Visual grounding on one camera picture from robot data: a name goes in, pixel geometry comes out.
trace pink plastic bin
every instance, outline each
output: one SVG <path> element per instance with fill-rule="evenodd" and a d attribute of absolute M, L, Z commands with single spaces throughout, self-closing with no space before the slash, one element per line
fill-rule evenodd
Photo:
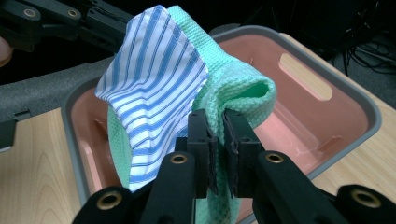
<path fill-rule="evenodd" d="M 229 54 L 275 82 L 275 109 L 254 131 L 266 149 L 290 156 L 308 178 L 378 131 L 380 114 L 364 93 L 279 33 L 244 26 L 214 38 Z M 77 87 L 62 110 L 82 204 L 97 190 L 120 185 L 108 144 L 107 104 L 93 95 L 97 82 Z M 251 200 L 245 199 L 238 220 L 251 213 Z"/>

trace mint green towel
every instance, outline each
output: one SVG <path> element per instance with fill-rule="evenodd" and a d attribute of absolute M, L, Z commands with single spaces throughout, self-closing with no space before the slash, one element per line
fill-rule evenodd
<path fill-rule="evenodd" d="M 242 113 L 252 128 L 263 123 L 272 112 L 276 85 L 247 63 L 225 53 L 221 47 L 180 7 L 168 12 L 196 47 L 209 70 L 209 78 L 193 102 L 193 109 L 204 108 L 210 128 L 219 137 L 217 163 L 219 195 L 208 193 L 197 200 L 197 223 L 235 223 L 240 200 L 231 198 L 227 187 L 224 160 L 224 134 L 221 114 L 225 108 Z M 128 188 L 132 149 L 128 136 L 113 109 L 108 109 L 108 134 L 111 153 L 120 181 Z"/>

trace cloth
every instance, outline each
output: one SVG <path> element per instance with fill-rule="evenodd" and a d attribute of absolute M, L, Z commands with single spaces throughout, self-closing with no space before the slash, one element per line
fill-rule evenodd
<path fill-rule="evenodd" d="M 187 135 L 191 104 L 206 78 L 205 63 L 165 8 L 152 7 L 128 22 L 95 95 L 110 104 L 128 134 L 131 191 L 152 181 L 176 138 Z"/>
<path fill-rule="evenodd" d="M 254 67 L 243 63 L 224 52 L 221 47 L 186 13 L 182 8 L 175 6 L 168 8 L 171 18 L 180 27 L 182 32 L 195 46 L 204 60 L 209 76 L 205 85 L 196 95 L 192 110 L 204 108 L 208 124 L 214 134 L 219 137 L 217 157 L 217 178 L 219 195 L 208 192 L 207 199 L 197 200 L 197 223 L 235 223 L 238 216 L 240 200 L 231 198 L 227 187 L 225 174 L 224 134 L 221 113 L 225 108 L 242 113 L 252 128 L 263 123 L 272 112 L 276 100 L 276 85 L 268 77 L 261 74 Z M 110 146 L 125 141 L 121 134 L 124 127 L 112 109 L 109 109 L 108 125 Z M 117 151 L 134 151 L 132 147 L 117 148 Z M 126 167 L 113 158 L 116 167 Z M 127 179 L 125 173 L 119 173 L 120 179 Z"/>

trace table surface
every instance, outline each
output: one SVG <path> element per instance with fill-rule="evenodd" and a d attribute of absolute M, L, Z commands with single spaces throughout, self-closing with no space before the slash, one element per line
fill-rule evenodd
<path fill-rule="evenodd" d="M 343 185 L 363 185 L 396 202 L 396 110 L 287 38 L 361 88 L 382 115 L 382 126 L 375 135 L 313 183 L 331 194 Z M 60 108 L 17 123 L 14 146 L 0 153 L 0 179 L 0 223 L 72 222 L 81 205 Z"/>

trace striped cloth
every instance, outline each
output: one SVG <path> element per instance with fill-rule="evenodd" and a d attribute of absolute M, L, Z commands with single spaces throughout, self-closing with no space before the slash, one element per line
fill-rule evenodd
<path fill-rule="evenodd" d="M 96 86 L 132 146 L 129 189 L 153 180 L 176 138 L 187 136 L 187 117 L 208 71 L 197 50 L 162 6 L 128 22 L 127 36 Z"/>

